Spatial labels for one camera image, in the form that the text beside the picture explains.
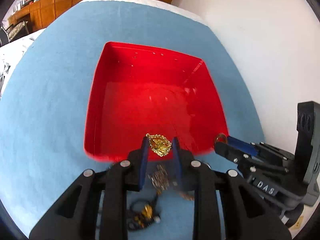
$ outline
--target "red plastic tray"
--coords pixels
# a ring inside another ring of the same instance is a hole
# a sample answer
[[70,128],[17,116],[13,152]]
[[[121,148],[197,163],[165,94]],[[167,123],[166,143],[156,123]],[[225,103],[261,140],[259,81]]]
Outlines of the red plastic tray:
[[[228,129],[203,60],[150,46],[108,42],[94,73],[84,151],[97,161],[121,161],[146,133],[177,136],[193,154],[213,149]],[[149,160],[159,157],[151,150]]]

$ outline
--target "black cable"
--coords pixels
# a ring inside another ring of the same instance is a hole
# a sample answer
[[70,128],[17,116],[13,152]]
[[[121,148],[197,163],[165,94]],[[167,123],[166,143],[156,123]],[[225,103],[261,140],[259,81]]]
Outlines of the black cable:
[[[160,219],[159,214],[155,213],[155,207],[157,205],[159,195],[153,198],[152,201],[147,199],[137,199],[132,202],[129,209],[127,210],[127,229],[128,231],[137,231],[145,229],[151,226],[156,220]],[[144,203],[144,207],[151,208],[150,217],[146,216],[146,214],[142,211],[135,211],[134,207],[138,203]]]

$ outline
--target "metal screw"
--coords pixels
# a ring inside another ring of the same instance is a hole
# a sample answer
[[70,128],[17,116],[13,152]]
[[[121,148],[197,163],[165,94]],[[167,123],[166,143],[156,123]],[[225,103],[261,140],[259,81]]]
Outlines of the metal screw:
[[229,170],[228,174],[230,177],[236,177],[238,175],[238,172],[235,170]]
[[129,167],[130,166],[130,161],[128,161],[128,160],[124,160],[124,161],[122,161],[122,162],[120,162],[120,165],[121,165],[121,167]]
[[200,167],[201,166],[201,162],[200,161],[192,161],[191,162],[191,166],[195,167],[195,168]]
[[90,176],[92,176],[92,174],[93,174],[93,171],[90,169],[87,169],[83,172],[83,176],[85,176],[85,177],[90,177]]

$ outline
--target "light blue tablecloth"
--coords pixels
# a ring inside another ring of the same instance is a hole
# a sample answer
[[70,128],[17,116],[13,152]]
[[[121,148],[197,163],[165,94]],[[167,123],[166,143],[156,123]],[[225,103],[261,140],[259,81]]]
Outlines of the light blue tablecloth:
[[[108,41],[162,47],[203,59],[220,95],[230,135],[247,142],[264,139],[243,79],[207,26],[135,3],[80,3],[32,44],[0,101],[0,199],[27,236],[84,169],[102,171],[109,166],[83,152],[92,77]],[[215,153],[198,159],[223,172],[235,167]],[[193,202],[166,192],[158,206],[162,222],[129,234],[129,239],[192,238]]]

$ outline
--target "gold necklace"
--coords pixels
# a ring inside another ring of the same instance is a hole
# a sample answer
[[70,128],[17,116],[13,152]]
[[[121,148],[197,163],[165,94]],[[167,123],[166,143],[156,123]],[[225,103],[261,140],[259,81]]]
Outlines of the gold necklace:
[[160,157],[169,154],[172,143],[166,137],[160,134],[150,135],[148,133],[146,134],[146,137],[148,137],[151,150],[154,153],[158,154]]

